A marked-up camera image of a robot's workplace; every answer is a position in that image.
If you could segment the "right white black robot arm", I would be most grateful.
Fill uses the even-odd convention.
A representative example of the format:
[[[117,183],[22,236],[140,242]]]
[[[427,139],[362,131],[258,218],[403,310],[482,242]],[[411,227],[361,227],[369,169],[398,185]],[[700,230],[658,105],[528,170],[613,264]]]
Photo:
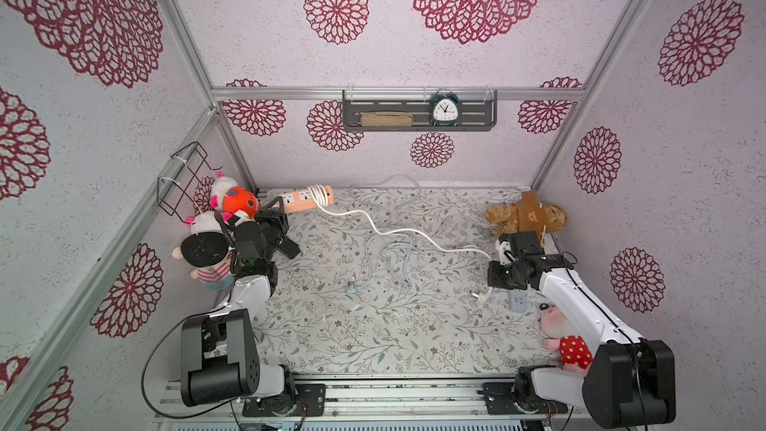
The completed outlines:
[[[550,365],[519,369],[508,395],[524,412],[562,406],[588,411],[603,429],[648,428],[676,417],[675,360],[661,340],[628,326],[582,281],[563,255],[548,255],[532,231],[500,236],[488,268],[496,289],[534,289],[562,311],[594,355],[585,371]]]

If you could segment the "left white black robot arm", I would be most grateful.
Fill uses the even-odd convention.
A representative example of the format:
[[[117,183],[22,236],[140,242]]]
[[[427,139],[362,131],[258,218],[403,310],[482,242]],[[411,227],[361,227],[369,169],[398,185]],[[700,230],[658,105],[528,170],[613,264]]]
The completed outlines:
[[[193,269],[193,278],[216,285],[223,301],[184,319],[181,328],[181,396],[189,407],[239,397],[285,393],[286,371],[263,363],[251,321],[274,295],[274,255],[298,252],[290,241],[283,201],[274,199],[253,216],[208,212],[195,217],[173,256]]]

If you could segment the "orange fish plush toy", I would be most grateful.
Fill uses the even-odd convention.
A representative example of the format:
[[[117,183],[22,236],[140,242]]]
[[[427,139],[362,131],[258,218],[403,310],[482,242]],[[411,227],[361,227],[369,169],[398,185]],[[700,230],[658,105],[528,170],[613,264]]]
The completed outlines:
[[[255,194],[223,173],[217,173],[211,185],[209,205],[215,212],[220,213],[225,221],[229,221],[235,215],[245,215],[252,219],[261,210],[261,204]]]

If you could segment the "brown teddy bear plush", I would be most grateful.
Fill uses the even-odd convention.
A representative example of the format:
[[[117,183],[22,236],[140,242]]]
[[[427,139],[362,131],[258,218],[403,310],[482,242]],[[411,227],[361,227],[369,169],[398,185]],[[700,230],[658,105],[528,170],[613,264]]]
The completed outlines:
[[[497,228],[496,237],[503,233],[512,235],[519,231],[534,231],[539,241],[543,241],[545,233],[562,231],[568,217],[560,207],[544,204],[538,200],[535,191],[528,191],[522,193],[516,203],[488,207],[485,219]]]

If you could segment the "black faced striped plush doll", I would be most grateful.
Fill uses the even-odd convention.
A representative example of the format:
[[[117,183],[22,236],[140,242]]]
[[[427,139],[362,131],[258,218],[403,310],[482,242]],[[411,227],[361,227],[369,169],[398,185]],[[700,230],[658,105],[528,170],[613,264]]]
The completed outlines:
[[[190,234],[172,257],[185,261],[193,269],[190,276],[210,291],[229,289],[235,283],[231,273],[233,251],[213,211],[203,212],[189,219]]]

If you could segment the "pink plush red dotted dress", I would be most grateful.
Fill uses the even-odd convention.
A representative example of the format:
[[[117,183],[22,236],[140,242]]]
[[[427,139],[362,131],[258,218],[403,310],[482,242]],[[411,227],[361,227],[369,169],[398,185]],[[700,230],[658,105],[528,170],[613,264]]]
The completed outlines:
[[[588,372],[594,355],[556,305],[540,305],[540,328],[544,335],[544,348],[558,353],[562,369],[581,375]]]

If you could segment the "tan pouch on shelf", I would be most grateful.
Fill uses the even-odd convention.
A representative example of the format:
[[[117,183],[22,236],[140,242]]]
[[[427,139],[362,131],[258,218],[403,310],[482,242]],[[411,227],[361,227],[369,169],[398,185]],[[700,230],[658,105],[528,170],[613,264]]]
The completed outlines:
[[[402,112],[369,112],[360,115],[363,128],[410,128],[414,124],[411,114]]]

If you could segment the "floral table mat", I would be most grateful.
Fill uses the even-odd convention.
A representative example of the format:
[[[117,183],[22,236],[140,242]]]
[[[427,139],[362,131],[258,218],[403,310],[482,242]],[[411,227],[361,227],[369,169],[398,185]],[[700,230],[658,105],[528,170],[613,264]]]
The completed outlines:
[[[253,318],[259,354],[294,372],[505,374],[559,364],[536,291],[490,289],[485,211],[514,189],[339,189],[290,217],[295,259]]]

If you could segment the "teal alarm clock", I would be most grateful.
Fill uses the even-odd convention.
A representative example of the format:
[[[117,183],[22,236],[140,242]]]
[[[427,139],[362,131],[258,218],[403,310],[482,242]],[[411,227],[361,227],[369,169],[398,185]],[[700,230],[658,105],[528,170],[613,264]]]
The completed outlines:
[[[430,125],[433,127],[455,126],[460,117],[460,101],[452,93],[437,93],[430,100]]]

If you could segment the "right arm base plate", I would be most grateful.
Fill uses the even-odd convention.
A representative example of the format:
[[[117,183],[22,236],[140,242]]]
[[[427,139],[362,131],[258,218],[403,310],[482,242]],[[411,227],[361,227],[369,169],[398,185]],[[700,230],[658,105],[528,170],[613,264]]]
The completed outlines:
[[[490,415],[505,414],[567,414],[570,407],[559,401],[538,397],[525,383],[485,382],[479,394]]]

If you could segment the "grey wall shelf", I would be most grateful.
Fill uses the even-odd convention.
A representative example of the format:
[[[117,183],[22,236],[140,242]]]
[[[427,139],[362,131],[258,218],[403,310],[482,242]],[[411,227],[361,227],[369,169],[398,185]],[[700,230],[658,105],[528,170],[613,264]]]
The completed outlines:
[[[452,93],[460,101],[461,117],[455,126],[430,125],[430,100],[437,93]],[[489,132],[497,124],[498,92],[486,89],[478,93],[438,89],[418,99],[386,97],[357,99],[344,93],[341,100],[342,125],[347,132]],[[360,115],[369,112],[402,112],[411,114],[414,124],[410,128],[363,128]]]

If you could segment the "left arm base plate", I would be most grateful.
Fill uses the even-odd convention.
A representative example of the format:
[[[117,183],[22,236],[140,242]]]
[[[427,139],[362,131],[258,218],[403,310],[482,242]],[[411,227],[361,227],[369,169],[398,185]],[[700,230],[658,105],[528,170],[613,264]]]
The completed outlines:
[[[325,384],[289,384],[285,392],[277,396],[247,399],[243,405],[243,417],[319,417],[324,414],[326,391]]]

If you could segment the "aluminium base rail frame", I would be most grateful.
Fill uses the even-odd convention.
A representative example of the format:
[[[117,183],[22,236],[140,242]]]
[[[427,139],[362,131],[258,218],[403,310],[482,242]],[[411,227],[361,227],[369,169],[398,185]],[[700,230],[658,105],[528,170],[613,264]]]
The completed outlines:
[[[299,374],[299,403],[274,411],[256,398],[199,414],[171,381],[152,430],[596,430],[584,409],[511,398],[510,374]]]

